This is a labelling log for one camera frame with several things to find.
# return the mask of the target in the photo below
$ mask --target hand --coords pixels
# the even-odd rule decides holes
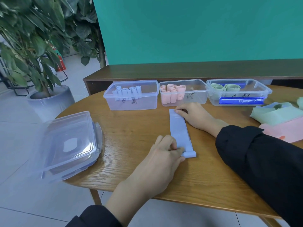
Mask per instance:
[[[184,148],[177,149],[176,140],[170,136],[159,136],[149,154],[137,166],[127,181],[135,184],[148,198],[162,193],[172,180]]]
[[[186,103],[175,108],[175,112],[186,119],[190,125],[217,137],[221,129],[229,124],[212,117],[199,103]]]

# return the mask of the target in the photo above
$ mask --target round wooden table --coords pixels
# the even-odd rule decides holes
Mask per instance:
[[[273,93],[265,103],[290,102],[296,106],[303,90],[270,86]],[[114,191],[146,157],[159,135],[170,134],[169,109],[160,97],[154,110],[111,111],[104,92],[73,104],[58,117],[89,111],[102,128],[105,142],[97,162],[66,180],[74,186],[89,188],[96,204],[101,204],[97,190]],[[208,100],[203,107],[215,118],[241,127],[259,126],[249,117],[253,107],[218,107]],[[215,147],[215,138],[187,123],[196,158],[180,164],[167,189],[156,199],[193,204],[208,208],[259,216],[268,226],[279,226],[280,218],[237,174],[224,164]],[[303,148],[303,141],[294,143]]]

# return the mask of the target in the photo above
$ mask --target table leg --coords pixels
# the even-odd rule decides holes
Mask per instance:
[[[268,226],[268,227],[282,227],[275,219],[268,218],[268,217],[261,217],[259,218]]]
[[[96,205],[102,205],[99,193],[96,189],[89,189]]]

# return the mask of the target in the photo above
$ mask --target left hand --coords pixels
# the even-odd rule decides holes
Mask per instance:
[[[137,166],[126,181],[137,187],[148,199],[162,193],[173,179],[184,148],[177,149],[176,140],[170,136],[159,136],[149,154]]]

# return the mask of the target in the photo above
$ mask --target light blue paper strip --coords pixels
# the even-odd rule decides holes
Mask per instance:
[[[173,109],[169,109],[169,121],[171,136],[176,139],[177,147],[185,148],[182,156],[185,158],[196,157],[197,154],[192,147],[184,118],[178,115]]]

